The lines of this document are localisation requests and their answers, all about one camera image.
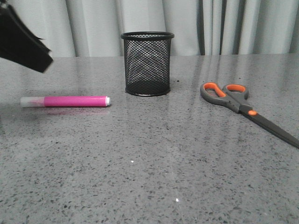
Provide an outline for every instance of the scissor blade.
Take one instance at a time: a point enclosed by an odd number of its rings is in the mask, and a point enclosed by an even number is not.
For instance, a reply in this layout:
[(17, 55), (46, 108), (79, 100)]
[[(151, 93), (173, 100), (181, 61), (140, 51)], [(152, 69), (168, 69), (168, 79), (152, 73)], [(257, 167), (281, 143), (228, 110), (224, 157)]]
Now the scissor blade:
[(273, 135), (279, 137), (281, 140), (289, 143), (290, 145), (299, 148), (299, 140), (296, 139), (294, 136), (290, 135), (288, 132), (283, 130), (282, 128), (278, 127), (268, 119), (264, 118), (263, 116), (257, 114), (255, 116), (247, 115), (246, 113), (242, 113), (245, 117), (252, 120), (256, 124), (258, 124), (263, 129), (267, 130), (268, 132), (272, 133)]

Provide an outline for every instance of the highlighter cap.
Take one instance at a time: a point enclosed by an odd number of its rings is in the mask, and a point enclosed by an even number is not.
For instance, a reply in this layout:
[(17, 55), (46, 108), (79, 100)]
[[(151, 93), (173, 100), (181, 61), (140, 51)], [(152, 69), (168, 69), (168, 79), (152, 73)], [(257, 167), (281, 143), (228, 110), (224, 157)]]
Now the highlighter cap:
[(44, 107), (45, 97), (22, 97), (20, 99), (21, 107)]

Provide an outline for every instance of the pencil holder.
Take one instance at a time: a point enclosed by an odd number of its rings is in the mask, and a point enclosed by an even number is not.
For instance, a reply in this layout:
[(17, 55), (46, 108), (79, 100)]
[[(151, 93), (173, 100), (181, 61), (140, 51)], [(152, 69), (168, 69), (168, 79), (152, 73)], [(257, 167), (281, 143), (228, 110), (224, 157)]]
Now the pencil holder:
[(168, 32), (124, 33), (126, 92), (137, 96), (160, 96), (170, 91)]

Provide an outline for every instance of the scissors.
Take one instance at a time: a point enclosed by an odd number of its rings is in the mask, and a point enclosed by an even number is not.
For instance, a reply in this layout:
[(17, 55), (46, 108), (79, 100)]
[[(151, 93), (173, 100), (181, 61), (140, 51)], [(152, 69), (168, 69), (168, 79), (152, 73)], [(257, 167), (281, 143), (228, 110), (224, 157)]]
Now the scissors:
[(247, 102), (249, 91), (245, 86), (228, 84), (221, 90), (216, 83), (209, 82), (202, 84), (200, 93), (207, 102), (225, 106), (235, 113), (241, 113), (271, 134), (299, 148), (298, 139), (253, 110), (252, 106)]

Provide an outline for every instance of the orange screw cover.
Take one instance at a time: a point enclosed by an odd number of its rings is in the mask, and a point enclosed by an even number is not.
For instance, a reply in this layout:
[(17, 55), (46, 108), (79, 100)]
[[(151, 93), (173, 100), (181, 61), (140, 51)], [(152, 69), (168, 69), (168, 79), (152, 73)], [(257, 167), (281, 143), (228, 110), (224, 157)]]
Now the orange screw cover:
[(257, 115), (257, 112), (252, 110), (252, 111), (248, 111), (248, 115), (251, 115), (251, 116), (256, 116)]

